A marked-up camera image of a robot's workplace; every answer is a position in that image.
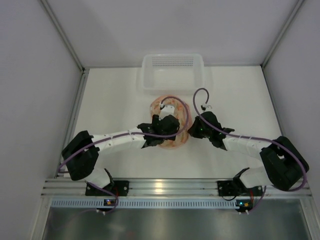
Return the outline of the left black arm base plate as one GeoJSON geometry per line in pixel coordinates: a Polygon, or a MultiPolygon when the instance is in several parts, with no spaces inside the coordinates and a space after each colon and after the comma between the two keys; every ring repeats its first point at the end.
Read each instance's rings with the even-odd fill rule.
{"type": "MultiPolygon", "coordinates": [[[[105,187],[104,190],[111,192],[118,197],[126,197],[129,192],[130,182],[128,180],[115,180],[112,187],[105,187]]],[[[110,194],[101,191],[90,184],[86,184],[86,196],[110,196],[110,194]]]]}

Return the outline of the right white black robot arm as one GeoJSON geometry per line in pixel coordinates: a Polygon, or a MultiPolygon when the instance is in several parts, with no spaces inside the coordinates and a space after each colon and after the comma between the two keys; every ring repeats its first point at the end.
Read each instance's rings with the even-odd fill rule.
{"type": "Polygon", "coordinates": [[[247,166],[232,178],[230,183],[239,194],[260,186],[295,192],[307,182],[309,165],[285,136],[270,140],[236,134],[234,129],[222,127],[211,111],[196,116],[188,133],[193,138],[208,139],[216,148],[241,153],[261,164],[247,166]]]}

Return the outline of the pink mesh bra laundry bag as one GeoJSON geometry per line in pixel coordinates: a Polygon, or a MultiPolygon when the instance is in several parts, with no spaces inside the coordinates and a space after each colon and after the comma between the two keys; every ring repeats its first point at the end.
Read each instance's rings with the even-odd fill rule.
{"type": "Polygon", "coordinates": [[[174,95],[162,95],[150,104],[149,111],[156,123],[155,133],[166,136],[160,139],[161,148],[179,148],[188,141],[192,119],[186,102],[174,95]]]}

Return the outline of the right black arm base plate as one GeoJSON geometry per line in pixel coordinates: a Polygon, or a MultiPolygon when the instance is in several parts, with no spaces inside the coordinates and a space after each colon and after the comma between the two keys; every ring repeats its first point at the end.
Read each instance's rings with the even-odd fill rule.
{"type": "Polygon", "coordinates": [[[219,180],[217,189],[220,197],[260,197],[263,193],[261,186],[247,188],[239,180],[219,180]]]}

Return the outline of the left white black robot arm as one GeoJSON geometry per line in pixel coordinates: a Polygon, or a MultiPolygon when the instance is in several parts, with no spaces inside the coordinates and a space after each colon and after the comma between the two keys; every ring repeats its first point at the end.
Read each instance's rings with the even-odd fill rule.
{"type": "Polygon", "coordinates": [[[79,132],[62,150],[63,167],[72,181],[84,180],[104,189],[113,185],[112,176],[105,168],[98,168],[99,156],[129,149],[143,149],[161,145],[165,140],[175,140],[180,129],[177,118],[169,114],[155,114],[151,123],[112,134],[91,135],[87,130],[79,132]]]}

